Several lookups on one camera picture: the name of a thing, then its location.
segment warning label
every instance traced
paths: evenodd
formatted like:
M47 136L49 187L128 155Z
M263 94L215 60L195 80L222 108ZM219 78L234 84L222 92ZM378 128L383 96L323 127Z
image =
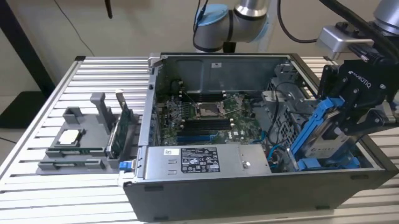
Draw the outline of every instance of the warning label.
M186 174L220 172L216 148L183 148L182 172Z

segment white wall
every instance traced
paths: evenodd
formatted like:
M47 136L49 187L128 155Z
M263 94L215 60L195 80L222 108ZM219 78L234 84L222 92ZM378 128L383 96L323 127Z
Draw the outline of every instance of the white wall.
M77 55L89 55L52 0L9 0L48 72L59 81ZM108 19L103 0L57 0L96 56L147 56L194 52L196 0L112 0ZM235 0L211 0L232 8ZM258 44L240 44L256 52Z
M339 2L364 20L374 20L372 12L380 2L379 0L339 0ZM282 17L290 33L298 39L318 38L323 26L335 25L336 22L344 21L318 0L282 0ZM314 43L303 44L290 40L278 21L267 51L298 53L302 56L322 56L322 51Z
M0 29L0 97L37 90L33 78Z
M196 0L112 0L112 19L107 17L103 0L57 2L96 56L147 56L151 52L194 51L191 41ZM230 8L236 2L238 0L210 1L228 4ZM372 19L378 0L340 2L364 19ZM53 0L8 0L8 3L43 64L57 82L75 57L88 56L89 52ZM316 38L324 25L342 21L318 0L283 0L282 9L286 26L298 38ZM258 43L238 45L238 52L256 51ZM268 52L320 55L314 44L292 42L278 24L270 38Z

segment aluminum slotted table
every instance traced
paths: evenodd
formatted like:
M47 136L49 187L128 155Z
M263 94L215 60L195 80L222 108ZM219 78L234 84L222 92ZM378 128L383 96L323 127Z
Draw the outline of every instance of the aluminum slotted table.
M68 106L96 113L92 92L105 92L105 104L120 113L115 90L133 112L143 114L148 83L147 57L87 57L75 61L0 167L0 224L117 223L139 224L117 174L35 175L37 161L64 123ZM323 57L303 57L318 77L328 63ZM371 135L399 166L399 128ZM335 210L187 221L190 224L371 224L399 223L399 176L379 189L359 192Z

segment black cable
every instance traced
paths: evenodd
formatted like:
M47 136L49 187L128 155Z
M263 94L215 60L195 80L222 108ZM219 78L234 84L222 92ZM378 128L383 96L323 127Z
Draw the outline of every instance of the black cable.
M291 33L288 32L286 25L283 23L283 18L282 18L282 0L278 0L276 2L276 16L279 19L279 23L280 23L280 27L283 32L286 33L286 35L290 37L290 39L292 41L295 41L296 43L315 43L318 41L318 39L311 39L311 40L299 40L298 38L295 38Z
M55 4L57 5L57 8L60 9L60 11L61 11L64 17L67 18L68 22L71 23L71 26L72 26L72 28L73 28L76 34L77 34L77 37L79 37L81 43L85 45L87 49L89 50L89 52L91 52L92 55L95 56L93 51L89 49L88 45L87 45L85 42L83 41L83 39L81 39L81 37L80 37L80 34L79 34L79 32L77 32L77 29L76 29L76 27L75 27L72 21L69 20L67 14L64 13L64 11L63 11L63 9L61 9L61 6L60 6L59 3L57 3L57 0L53 0L53 1L55 1Z
M279 83L279 85L275 86L275 89L274 89L274 91L275 91L275 114L274 114L272 124L271 124L271 126L270 126L270 128L268 128L268 131L267 131L267 140L268 140L268 142L270 142L272 145L275 145L276 143L271 141L270 135L271 135L272 128L274 128L274 126L275 126L276 116L278 116L278 114L279 114L279 97L278 97L278 95L276 95L276 92L278 92L278 88L279 88L279 86L280 86L282 84L292 84L292 85L296 86L295 83L291 83L291 82L282 82L282 83Z
M208 4L208 1L210 0L206 0L206 4L203 5L202 9L200 9L200 12L199 12L199 16L198 16L198 11L199 11L199 8L200 8L200 0L199 0L199 5L198 5L198 10L195 11L195 16L194 16L194 35L192 35L192 45L195 46L195 34L198 33L198 29L199 29L199 23L200 23L200 20L202 20L202 17L204 16L204 13L206 13L206 9L207 9L207 4Z
M192 24L192 32L195 33L195 26L196 26L196 20L198 20L198 11L200 9L200 0L199 0L199 4L198 4L198 9L195 10L195 14L194 14L194 24Z
M355 14L338 0L319 0L342 18L344 18L375 42L386 55L399 61L399 49L368 22Z
M294 114L300 114L300 115L310 115L310 116L312 116L312 114L311 114L311 113L292 112L292 111L290 111L288 113L294 113Z
M16 144L16 142L15 142L15 141L12 141L12 140L9 140L9 139L5 139L5 138L3 138L3 137L0 137L0 139L1 139L1 140L4 140L4 141L8 141L8 142L11 142L11 143L13 143L13 144Z

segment gripper logo text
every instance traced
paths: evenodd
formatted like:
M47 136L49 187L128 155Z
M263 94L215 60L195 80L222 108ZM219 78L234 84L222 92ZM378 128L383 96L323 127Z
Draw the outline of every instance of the gripper logo text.
M364 79L362 76L359 76L354 71L348 71L348 73L351 75L354 75L360 80L360 82L364 84L364 86L370 89L371 83L368 82L368 80Z

